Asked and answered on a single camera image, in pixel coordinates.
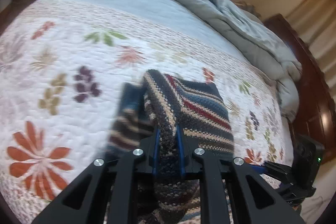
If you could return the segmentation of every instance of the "gray comforter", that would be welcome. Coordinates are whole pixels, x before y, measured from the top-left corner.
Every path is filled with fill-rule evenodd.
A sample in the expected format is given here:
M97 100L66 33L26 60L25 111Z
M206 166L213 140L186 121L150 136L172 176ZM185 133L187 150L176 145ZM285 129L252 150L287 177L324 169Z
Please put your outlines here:
M299 96L294 81L302 67L284 42L265 26L249 19L229 0L175 0L235 45L256 68L277 81L281 112L294 120Z

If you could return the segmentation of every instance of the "metal bolt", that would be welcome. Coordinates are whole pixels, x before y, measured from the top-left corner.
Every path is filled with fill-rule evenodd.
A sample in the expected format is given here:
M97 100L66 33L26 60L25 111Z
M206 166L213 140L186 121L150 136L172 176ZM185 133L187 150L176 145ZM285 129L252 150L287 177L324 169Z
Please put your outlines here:
M133 155L141 156L142 154L143 154L143 150L140 149L140 148L137 148L137 149L133 150Z
M235 158L233 160L233 162L235 163L235 165L243 165L244 164L244 160L242 158Z
M104 164L104 160L103 159L96 159L93 162L93 164L96 165L96 166L102 166Z
M194 152L196 155L203 155L205 153L203 148L196 148Z

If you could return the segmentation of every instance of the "wooden headboard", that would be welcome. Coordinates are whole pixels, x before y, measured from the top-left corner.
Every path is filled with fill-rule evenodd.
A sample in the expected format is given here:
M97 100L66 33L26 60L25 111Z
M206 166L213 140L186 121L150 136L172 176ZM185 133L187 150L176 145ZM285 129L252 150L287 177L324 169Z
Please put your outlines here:
M324 74L306 44L282 15L275 15L264 24L290 47L302 64L302 77L296 83L300 106L290 125L294 138L295 134L310 136L325 146L323 162L332 160L336 157L336 113Z

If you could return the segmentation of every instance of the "knitted cloth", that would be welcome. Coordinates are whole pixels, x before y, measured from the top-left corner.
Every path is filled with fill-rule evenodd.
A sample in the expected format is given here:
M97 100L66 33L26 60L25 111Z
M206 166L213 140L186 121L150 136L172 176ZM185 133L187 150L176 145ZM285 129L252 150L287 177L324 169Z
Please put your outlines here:
M121 157L135 149L153 133L154 124L160 130L159 177L154 186L139 183L138 220L141 224L178 223L199 215L200 199L198 181L179 178L177 126L197 139L199 147L230 160L234 140L228 114L215 84L149 70L141 87L125 85L107 156Z

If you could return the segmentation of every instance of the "orange flower pattern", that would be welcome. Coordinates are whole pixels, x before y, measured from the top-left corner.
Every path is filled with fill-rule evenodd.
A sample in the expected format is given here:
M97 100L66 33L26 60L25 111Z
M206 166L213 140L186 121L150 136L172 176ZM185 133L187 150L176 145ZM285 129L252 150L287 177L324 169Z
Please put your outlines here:
M27 190L35 191L40 198L53 200L55 193L51 188L53 183L63 190L68 184L55 170L73 170L73 167L60 159L70 153L70 148L57 147L51 152L43 148L44 130L35 131L32 122L26 122L26 136L22 132L13 134L16 143L23 149L13 146L7 147L7 154L18 162L9 167L9 173L16 177L23 177L22 181Z
M253 149L246 149L247 157L244 158L245 162L248 164L254 165L261 165L261 152L259 151L258 154L255 156Z
M121 46L122 51L119 55L118 60L116 63L118 64L117 67L131 65L134 66L135 64L142 64L143 61L146 59L142 57L143 53L139 52L137 48L131 46Z
M202 68L203 75L205 77L205 82L207 84L214 83L215 74L212 71L209 71L207 68Z
M51 27L55 26L55 23L52 21L46 21L41 28L39 28L31 37L31 40L41 37L44 32L49 30Z

